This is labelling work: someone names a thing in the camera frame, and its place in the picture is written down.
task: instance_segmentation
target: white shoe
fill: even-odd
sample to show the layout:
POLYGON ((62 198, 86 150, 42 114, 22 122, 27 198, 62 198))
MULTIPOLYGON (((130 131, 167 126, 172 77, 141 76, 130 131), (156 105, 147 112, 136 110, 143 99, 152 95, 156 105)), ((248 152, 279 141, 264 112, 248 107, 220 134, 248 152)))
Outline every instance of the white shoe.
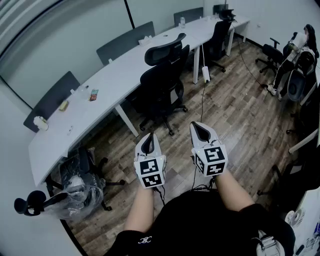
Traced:
POLYGON ((267 90, 273 95, 275 96, 277 94, 277 89, 274 89, 273 85, 269 85, 267 90))

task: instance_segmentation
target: white desk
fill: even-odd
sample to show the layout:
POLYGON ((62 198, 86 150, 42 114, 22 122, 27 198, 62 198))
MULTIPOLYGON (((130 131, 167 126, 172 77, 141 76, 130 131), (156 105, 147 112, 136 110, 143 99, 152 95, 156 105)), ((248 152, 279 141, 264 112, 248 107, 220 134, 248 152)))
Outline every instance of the white desk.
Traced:
MULTIPOLYGON (((105 66, 84 85, 88 91, 98 89, 97 100, 88 101, 71 95, 65 112, 56 110, 48 119, 49 129, 40 130, 29 144, 29 157, 35 185, 42 183, 57 163, 113 108, 117 110, 133 134, 139 134, 122 110, 119 103, 140 85, 141 75, 152 68, 145 63, 146 51, 154 46, 167 44, 177 39, 181 31, 170 29, 157 35, 145 46, 137 46, 105 66)), ((187 35, 183 46, 191 49, 199 46, 197 40, 187 35)))
MULTIPOLYGON (((215 31, 215 26, 217 22, 221 21, 219 18, 201 18, 195 21, 189 22, 185 24, 185 28, 180 28, 182 32, 186 33, 187 35, 193 36, 195 39, 200 41, 200 45, 208 42, 215 31)), ((229 29, 230 38, 229 44, 226 51, 226 55, 230 56, 232 42, 234 38, 235 28, 238 28, 242 25, 246 25, 244 28, 244 36, 243 42, 246 41, 247 36, 247 29, 249 19, 241 16, 235 16, 235 21, 232 22, 232 25, 229 29)), ((194 51, 194 70, 193 70, 193 83, 196 84, 198 82, 198 72, 199 72, 199 58, 200 58, 200 47, 198 46, 194 51)))

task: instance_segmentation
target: plastic bag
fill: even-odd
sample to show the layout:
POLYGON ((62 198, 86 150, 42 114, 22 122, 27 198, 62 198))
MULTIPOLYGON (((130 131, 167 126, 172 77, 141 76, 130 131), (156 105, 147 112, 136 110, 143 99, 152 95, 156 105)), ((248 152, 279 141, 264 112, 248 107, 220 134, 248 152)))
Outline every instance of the plastic bag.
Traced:
POLYGON ((101 204, 106 181, 91 172, 96 167, 93 155, 87 150, 76 149, 69 154, 71 157, 59 166, 63 187, 59 194, 66 193, 66 197, 45 207, 44 213, 61 220, 79 221, 101 204))
POLYGON ((104 193, 97 186, 77 185, 60 192, 67 197, 60 202, 49 205, 44 213, 61 220, 79 221, 87 217, 101 204, 104 193))

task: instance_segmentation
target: forearm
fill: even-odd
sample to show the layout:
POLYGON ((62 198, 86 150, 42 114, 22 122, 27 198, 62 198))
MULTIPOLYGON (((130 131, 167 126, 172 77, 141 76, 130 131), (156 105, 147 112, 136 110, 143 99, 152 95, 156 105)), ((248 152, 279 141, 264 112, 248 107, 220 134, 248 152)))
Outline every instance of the forearm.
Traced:
POLYGON ((144 189, 141 184, 126 219, 124 230, 147 232, 154 222, 154 191, 144 189))
POLYGON ((215 185, 225 207, 229 210, 239 212, 255 203, 228 170, 216 177, 215 185))

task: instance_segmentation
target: woman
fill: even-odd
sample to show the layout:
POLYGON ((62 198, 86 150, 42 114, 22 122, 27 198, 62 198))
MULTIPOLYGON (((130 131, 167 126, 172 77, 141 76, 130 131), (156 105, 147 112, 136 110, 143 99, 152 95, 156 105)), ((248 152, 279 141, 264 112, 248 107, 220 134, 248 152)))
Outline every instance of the woman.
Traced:
POLYGON ((258 231, 293 255, 295 235, 271 216, 237 183, 229 171, 215 179, 217 191, 191 190, 172 199, 154 221, 154 192, 140 185, 124 231, 106 256, 257 255, 258 231))
MULTIPOLYGON (((316 57, 315 61, 317 61, 317 58, 319 57, 319 53, 317 51, 315 29, 310 24, 307 24, 304 27, 304 34, 306 35, 306 43, 305 43, 305 45, 302 45, 301 47, 305 46, 305 47, 308 47, 310 50, 312 50, 313 54, 316 57)), ((295 32, 291 41, 294 40, 296 38, 296 36, 297 36, 297 33, 295 32)), ((280 81, 281 81, 283 75, 287 72, 291 72, 295 68, 295 64, 297 61, 296 56, 298 55, 301 47, 297 47, 294 44, 291 44, 291 41, 285 47, 285 49, 287 50, 286 52, 283 53, 283 57, 284 57, 285 61, 280 65, 280 67, 278 69, 278 72, 275 77, 274 85, 270 84, 267 87, 267 90, 273 96, 275 96, 277 94, 278 86, 280 84, 280 81)), ((287 87, 284 86, 284 88, 278 93, 279 101, 282 100, 282 97, 286 93, 287 93, 287 87)))

